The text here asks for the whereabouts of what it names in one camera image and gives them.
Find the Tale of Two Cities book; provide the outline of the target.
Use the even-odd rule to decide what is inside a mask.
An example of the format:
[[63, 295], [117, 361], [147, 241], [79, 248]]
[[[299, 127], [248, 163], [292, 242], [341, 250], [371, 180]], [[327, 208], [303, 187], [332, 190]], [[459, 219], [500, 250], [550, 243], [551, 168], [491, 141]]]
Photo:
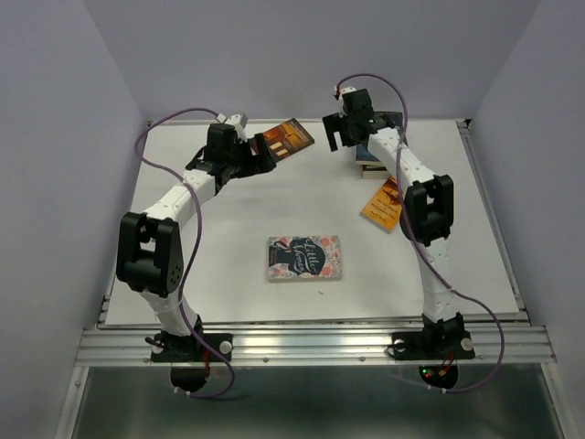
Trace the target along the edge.
[[364, 179], [388, 179], [391, 173], [383, 166], [361, 166], [361, 177]]

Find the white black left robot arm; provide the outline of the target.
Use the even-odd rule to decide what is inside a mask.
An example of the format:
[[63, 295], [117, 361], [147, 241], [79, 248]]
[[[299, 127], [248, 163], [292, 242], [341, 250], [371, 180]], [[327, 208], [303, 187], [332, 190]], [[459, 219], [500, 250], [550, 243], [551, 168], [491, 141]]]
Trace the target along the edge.
[[198, 219], [202, 205], [232, 179], [272, 171], [276, 163], [263, 134], [249, 138], [228, 118], [207, 129], [205, 145], [186, 164], [178, 182], [150, 208], [122, 216], [116, 277], [154, 311], [161, 330], [147, 338], [153, 362], [200, 361], [205, 355], [200, 316], [188, 305], [181, 230]]

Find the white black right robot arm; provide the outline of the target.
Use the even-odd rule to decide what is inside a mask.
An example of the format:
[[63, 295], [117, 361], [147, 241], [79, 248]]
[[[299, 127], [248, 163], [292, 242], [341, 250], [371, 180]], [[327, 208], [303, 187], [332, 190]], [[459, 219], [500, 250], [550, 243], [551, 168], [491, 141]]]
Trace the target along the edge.
[[406, 143], [404, 128], [373, 108], [365, 89], [336, 91], [340, 108], [323, 119], [331, 150], [364, 146], [396, 179], [400, 227], [417, 255], [423, 292], [422, 328], [394, 332], [396, 360], [473, 359], [470, 333], [447, 285], [447, 240], [454, 220], [454, 183], [426, 167]]

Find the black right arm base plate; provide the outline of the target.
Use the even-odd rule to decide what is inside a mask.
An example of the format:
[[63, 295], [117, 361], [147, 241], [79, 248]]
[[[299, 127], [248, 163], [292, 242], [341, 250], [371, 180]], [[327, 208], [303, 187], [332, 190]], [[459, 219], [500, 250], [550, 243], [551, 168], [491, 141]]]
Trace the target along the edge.
[[421, 361], [420, 377], [432, 388], [452, 390], [459, 379], [456, 361], [475, 359], [467, 331], [454, 336], [432, 336], [424, 330], [394, 332], [390, 336], [388, 355], [397, 361]]

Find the Nineteen Eighty Four blue book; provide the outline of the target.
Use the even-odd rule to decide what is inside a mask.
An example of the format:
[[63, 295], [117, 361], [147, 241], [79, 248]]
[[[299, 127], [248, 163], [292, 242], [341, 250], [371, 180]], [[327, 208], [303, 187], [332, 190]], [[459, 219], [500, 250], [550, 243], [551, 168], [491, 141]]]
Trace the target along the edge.
[[[387, 122], [391, 128], [400, 128], [402, 125], [401, 112], [375, 111], [375, 115]], [[383, 166], [363, 145], [356, 146], [355, 162], [361, 166]]]

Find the dark orange book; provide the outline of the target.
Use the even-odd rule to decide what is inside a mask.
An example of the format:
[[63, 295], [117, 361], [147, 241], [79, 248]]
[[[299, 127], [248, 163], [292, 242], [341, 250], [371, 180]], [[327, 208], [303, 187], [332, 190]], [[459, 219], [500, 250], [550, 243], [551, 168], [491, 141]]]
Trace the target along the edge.
[[314, 144], [314, 138], [295, 118], [272, 127], [263, 136], [276, 163]]

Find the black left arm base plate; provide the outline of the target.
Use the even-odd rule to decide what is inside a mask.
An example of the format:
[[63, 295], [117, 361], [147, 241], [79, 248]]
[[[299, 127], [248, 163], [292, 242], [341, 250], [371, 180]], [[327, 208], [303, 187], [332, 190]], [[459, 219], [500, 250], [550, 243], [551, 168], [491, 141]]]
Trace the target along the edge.
[[151, 348], [150, 360], [172, 364], [171, 383], [190, 394], [204, 388], [210, 376], [210, 364], [220, 362], [193, 336], [178, 337], [161, 331], [144, 341]]

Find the Huckleberry Finn orange book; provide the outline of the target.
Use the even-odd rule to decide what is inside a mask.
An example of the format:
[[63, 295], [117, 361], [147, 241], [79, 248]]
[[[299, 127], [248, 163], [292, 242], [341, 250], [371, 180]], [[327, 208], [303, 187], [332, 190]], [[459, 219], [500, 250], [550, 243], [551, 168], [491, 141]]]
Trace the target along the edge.
[[386, 233], [391, 233], [399, 225], [401, 211], [399, 187], [396, 179], [390, 177], [362, 208], [360, 216]]

